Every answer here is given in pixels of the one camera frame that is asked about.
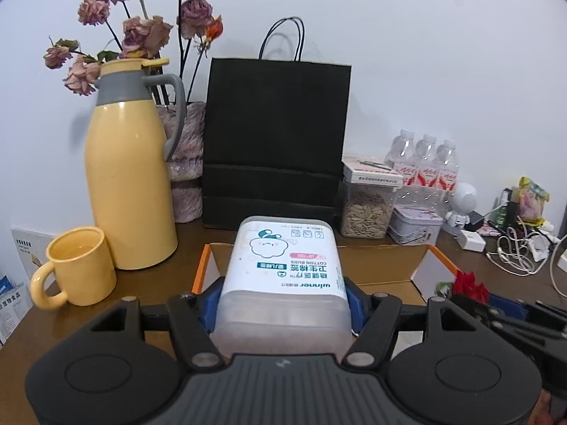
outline jar of seeds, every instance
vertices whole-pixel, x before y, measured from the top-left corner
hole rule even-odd
[[[347,193],[341,234],[384,238],[403,176],[371,157],[343,155]]]

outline floral tin lid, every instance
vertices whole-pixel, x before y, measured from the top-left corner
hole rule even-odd
[[[443,219],[428,209],[396,206],[393,210],[402,222],[410,225],[441,225]]]
[[[402,187],[404,183],[401,174],[371,156],[343,154],[342,163],[345,182],[348,183],[378,185],[393,189]]]

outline green leaf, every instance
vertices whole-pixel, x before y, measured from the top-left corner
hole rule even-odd
[[[85,54],[83,56],[83,61],[86,64],[92,64],[93,62],[97,62],[96,59],[88,54]]]
[[[77,40],[64,40],[60,38],[58,41],[55,42],[57,46],[64,46],[69,48],[69,51],[74,51],[79,47],[79,42]]]
[[[99,62],[110,62],[118,59],[118,53],[114,51],[101,51],[96,55]]]

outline yellow mug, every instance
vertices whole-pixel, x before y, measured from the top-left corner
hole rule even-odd
[[[29,289],[35,304],[44,310],[58,308],[66,302],[93,305],[105,299],[116,286],[116,272],[104,232],[98,227],[69,230],[47,246],[49,262],[33,274]],[[55,272],[61,292],[50,297],[45,280]]]

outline black circular disc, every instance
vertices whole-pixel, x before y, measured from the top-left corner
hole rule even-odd
[[[82,334],[30,369],[26,395],[41,423],[127,425],[159,412],[180,377],[175,360],[135,336]]]
[[[477,340],[463,343],[453,332],[399,353],[386,376],[393,395],[415,417],[442,425],[525,423],[541,390],[537,367],[504,341]]]

